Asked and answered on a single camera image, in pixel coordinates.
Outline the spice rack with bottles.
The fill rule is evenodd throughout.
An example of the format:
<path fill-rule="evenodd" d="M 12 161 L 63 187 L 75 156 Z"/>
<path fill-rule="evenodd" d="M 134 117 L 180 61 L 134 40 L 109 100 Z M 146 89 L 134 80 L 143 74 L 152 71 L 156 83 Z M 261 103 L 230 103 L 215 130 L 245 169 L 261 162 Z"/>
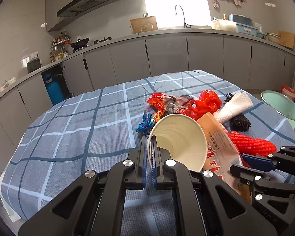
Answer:
<path fill-rule="evenodd" d="M 72 40 L 66 30 L 61 30 L 58 36 L 51 42 L 50 61 L 56 62 L 64 59 L 69 55 L 68 48 L 71 46 Z"/>

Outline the plaid checkered cloth rag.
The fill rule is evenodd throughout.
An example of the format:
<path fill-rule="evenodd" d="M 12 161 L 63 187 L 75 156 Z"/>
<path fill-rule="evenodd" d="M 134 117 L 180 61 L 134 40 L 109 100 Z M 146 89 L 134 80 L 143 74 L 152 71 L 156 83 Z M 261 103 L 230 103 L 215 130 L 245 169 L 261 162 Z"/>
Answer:
<path fill-rule="evenodd" d="M 190 95 L 167 96 L 163 100 L 165 112 L 167 114 L 178 113 L 180 110 L 187 108 L 191 100 L 193 100 L 193 97 Z"/>

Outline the white plastic container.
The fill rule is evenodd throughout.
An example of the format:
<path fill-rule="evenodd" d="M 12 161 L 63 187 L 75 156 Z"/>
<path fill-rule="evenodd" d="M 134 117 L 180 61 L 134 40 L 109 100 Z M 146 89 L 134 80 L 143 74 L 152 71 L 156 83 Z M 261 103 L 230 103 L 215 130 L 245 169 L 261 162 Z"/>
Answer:
<path fill-rule="evenodd" d="M 215 30 L 236 32 L 236 22 L 224 19 L 215 19 L 211 22 L 211 28 Z"/>

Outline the black wok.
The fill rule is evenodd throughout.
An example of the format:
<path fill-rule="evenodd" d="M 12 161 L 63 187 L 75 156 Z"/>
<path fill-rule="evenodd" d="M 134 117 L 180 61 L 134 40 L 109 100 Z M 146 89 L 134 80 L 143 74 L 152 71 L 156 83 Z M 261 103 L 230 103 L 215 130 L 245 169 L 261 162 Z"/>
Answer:
<path fill-rule="evenodd" d="M 70 41 L 65 41 L 64 43 L 67 45 L 70 45 L 73 49 L 82 49 L 83 47 L 87 46 L 88 42 L 89 42 L 89 38 L 84 38 L 75 43 L 72 43 Z"/>

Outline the blue gas cylinder under counter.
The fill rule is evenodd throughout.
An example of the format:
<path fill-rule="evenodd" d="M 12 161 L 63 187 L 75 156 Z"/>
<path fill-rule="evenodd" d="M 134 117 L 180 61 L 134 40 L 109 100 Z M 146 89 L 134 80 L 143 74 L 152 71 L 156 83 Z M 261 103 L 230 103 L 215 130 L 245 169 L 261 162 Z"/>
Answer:
<path fill-rule="evenodd" d="M 64 101 L 64 96 L 61 87 L 57 81 L 54 81 L 51 74 L 46 74 L 44 76 L 45 86 L 49 98 L 53 105 L 56 105 Z"/>

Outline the wooden cutting board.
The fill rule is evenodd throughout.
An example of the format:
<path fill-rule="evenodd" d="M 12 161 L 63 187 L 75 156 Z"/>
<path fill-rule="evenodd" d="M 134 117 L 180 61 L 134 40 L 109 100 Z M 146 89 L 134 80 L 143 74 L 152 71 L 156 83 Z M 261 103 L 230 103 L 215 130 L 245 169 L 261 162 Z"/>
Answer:
<path fill-rule="evenodd" d="M 134 34 L 158 30 L 156 17 L 154 16 L 131 19 L 130 24 Z"/>

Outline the red plastic bag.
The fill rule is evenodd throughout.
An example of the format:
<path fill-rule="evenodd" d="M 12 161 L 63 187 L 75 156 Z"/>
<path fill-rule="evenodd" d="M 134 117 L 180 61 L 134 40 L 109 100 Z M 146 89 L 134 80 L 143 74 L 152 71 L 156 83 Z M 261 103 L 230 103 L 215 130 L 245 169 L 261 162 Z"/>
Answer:
<path fill-rule="evenodd" d="M 208 89 L 203 91 L 197 100 L 190 100 L 187 104 L 187 107 L 180 109 L 179 114 L 186 115 L 195 121 L 200 119 L 206 113 L 215 113 L 222 106 L 222 101 L 218 95 Z"/>

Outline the range hood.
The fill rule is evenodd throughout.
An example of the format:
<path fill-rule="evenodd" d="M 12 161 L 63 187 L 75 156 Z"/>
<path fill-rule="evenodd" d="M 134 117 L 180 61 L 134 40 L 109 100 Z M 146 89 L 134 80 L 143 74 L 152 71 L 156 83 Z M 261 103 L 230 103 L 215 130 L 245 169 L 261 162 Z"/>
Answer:
<path fill-rule="evenodd" d="M 79 18 L 88 12 L 103 7 L 116 0 L 73 0 L 62 9 L 56 12 L 56 15 L 61 18 Z"/>

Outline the black rice cooker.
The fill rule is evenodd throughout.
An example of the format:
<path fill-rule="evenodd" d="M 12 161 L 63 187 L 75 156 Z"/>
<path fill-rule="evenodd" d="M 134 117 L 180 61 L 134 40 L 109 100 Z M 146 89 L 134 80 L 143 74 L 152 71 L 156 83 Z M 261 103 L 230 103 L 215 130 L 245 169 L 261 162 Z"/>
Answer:
<path fill-rule="evenodd" d="M 41 60 L 39 57 L 31 59 L 26 66 L 28 73 L 32 73 L 39 68 L 41 68 Z"/>

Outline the wooden board right counter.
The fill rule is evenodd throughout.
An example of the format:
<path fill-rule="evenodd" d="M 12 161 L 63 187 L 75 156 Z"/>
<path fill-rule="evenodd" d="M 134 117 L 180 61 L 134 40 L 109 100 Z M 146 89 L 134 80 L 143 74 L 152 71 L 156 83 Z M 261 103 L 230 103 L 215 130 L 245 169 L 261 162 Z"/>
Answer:
<path fill-rule="evenodd" d="M 279 31 L 280 45 L 293 50 L 295 46 L 295 34 L 288 31 Z"/>

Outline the orange snack wrapper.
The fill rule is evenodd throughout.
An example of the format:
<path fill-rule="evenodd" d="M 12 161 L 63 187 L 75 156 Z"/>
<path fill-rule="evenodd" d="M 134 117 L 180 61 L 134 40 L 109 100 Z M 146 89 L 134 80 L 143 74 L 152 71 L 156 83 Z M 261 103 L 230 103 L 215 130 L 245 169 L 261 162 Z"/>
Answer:
<path fill-rule="evenodd" d="M 242 166 L 240 153 L 231 141 L 228 131 L 220 124 L 211 113 L 204 114 L 197 123 L 201 126 L 207 139 L 207 159 L 204 170 L 214 172 L 219 178 L 226 182 L 248 203 L 251 202 L 249 187 L 242 184 L 240 180 L 230 173 L 232 165 Z"/>

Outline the blue plaid tablecloth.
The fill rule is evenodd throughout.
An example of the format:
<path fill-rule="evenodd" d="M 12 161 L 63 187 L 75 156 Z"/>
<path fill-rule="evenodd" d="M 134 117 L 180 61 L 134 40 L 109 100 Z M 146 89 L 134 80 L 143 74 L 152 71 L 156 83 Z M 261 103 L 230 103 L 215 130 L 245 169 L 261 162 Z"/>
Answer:
<path fill-rule="evenodd" d="M 199 94 L 211 89 L 225 94 L 243 91 L 205 71 L 185 71 L 97 89 L 62 101 L 39 116 L 26 130 L 0 178 L 1 202 L 12 222 L 32 217 L 80 175 L 107 171 L 141 146 L 135 131 L 154 92 Z M 295 146 L 295 132 L 285 117 L 251 94 L 247 136 L 277 148 Z M 151 170 L 143 191 L 127 191 L 121 235 L 176 235 L 172 194 L 156 191 Z"/>

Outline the blue storage box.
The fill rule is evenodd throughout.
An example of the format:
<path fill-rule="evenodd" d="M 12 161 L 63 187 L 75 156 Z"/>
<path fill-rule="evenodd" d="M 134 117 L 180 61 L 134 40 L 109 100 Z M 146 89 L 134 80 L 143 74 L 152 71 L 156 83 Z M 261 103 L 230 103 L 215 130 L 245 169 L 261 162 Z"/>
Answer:
<path fill-rule="evenodd" d="M 228 16 L 228 19 L 236 23 L 236 32 L 248 34 L 251 36 L 257 36 L 257 28 L 254 27 L 253 22 L 250 18 L 238 14 L 230 14 Z"/>

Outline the green trash basin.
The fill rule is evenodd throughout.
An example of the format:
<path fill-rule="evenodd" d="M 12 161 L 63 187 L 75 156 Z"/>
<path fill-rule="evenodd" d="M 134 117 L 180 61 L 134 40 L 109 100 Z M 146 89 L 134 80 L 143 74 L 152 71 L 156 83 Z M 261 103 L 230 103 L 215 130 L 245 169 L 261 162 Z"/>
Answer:
<path fill-rule="evenodd" d="M 279 114 L 285 116 L 292 129 L 295 129 L 295 102 L 287 96 L 271 90 L 262 91 L 261 98 Z"/>

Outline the red foam fruit net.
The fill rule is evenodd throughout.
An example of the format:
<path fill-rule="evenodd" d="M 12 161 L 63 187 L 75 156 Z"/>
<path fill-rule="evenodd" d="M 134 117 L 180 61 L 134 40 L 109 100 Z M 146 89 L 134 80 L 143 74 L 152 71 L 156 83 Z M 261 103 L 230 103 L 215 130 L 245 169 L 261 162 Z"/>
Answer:
<path fill-rule="evenodd" d="M 276 145 L 267 140 L 252 138 L 235 131 L 231 131 L 229 137 L 241 154 L 266 157 L 278 151 Z"/>

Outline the red blue snack wrapper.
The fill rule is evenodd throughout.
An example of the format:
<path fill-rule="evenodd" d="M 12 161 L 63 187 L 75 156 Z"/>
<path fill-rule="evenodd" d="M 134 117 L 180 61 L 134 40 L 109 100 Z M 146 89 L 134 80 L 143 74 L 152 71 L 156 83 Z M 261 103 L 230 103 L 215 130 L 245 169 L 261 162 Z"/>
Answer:
<path fill-rule="evenodd" d="M 162 93 L 153 93 L 147 100 L 149 107 L 143 113 L 142 122 L 136 127 L 136 132 L 142 135 L 148 135 L 155 124 L 165 113 L 165 98 L 167 95 Z"/>

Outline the grey kitchen counter cabinets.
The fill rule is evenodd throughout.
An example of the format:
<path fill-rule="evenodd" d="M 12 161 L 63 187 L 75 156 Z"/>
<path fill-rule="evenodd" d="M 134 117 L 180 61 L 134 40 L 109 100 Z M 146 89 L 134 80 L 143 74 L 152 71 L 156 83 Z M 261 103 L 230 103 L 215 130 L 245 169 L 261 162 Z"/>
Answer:
<path fill-rule="evenodd" d="M 0 174 L 28 126 L 52 102 L 43 74 L 64 74 L 65 96 L 149 76 L 199 71 L 198 85 L 226 82 L 248 91 L 292 85 L 295 52 L 254 36 L 208 29 L 171 29 L 105 41 L 47 64 L 0 92 Z"/>

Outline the red white bucket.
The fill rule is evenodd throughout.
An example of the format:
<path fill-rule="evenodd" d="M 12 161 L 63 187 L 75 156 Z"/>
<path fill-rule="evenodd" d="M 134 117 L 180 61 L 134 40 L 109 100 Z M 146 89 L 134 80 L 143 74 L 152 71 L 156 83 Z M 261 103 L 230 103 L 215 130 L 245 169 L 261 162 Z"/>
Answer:
<path fill-rule="evenodd" d="M 295 100 L 295 90 L 292 89 L 289 86 L 282 85 L 281 87 L 281 93 L 288 97 L 290 100 L 294 101 Z"/>

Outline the white pot with lid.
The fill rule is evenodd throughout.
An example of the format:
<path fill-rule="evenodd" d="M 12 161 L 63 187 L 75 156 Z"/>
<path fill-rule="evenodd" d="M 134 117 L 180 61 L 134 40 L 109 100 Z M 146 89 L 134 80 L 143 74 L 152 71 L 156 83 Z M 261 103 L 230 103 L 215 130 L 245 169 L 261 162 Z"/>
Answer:
<path fill-rule="evenodd" d="M 275 44 L 280 44 L 281 36 L 275 33 L 267 32 L 267 39 Z"/>

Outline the white paper cup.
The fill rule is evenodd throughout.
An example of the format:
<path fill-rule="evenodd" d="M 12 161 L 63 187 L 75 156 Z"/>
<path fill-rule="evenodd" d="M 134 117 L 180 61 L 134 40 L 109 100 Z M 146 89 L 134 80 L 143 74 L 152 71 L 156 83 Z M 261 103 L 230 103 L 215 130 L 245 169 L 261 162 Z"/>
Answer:
<path fill-rule="evenodd" d="M 147 140 L 147 158 L 152 163 L 151 140 L 156 137 L 157 147 L 169 151 L 170 157 L 189 170 L 200 172 L 207 158 L 207 140 L 201 126 L 183 114 L 170 114 L 152 128 Z"/>

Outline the white paper towel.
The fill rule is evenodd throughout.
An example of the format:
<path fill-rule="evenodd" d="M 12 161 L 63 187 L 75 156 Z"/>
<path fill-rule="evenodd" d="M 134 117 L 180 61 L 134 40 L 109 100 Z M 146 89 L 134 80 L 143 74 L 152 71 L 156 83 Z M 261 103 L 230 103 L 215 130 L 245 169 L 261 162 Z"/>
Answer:
<path fill-rule="evenodd" d="M 252 108 L 253 103 L 246 92 L 237 92 L 224 106 L 213 114 L 220 124 L 228 122 L 233 117 Z"/>

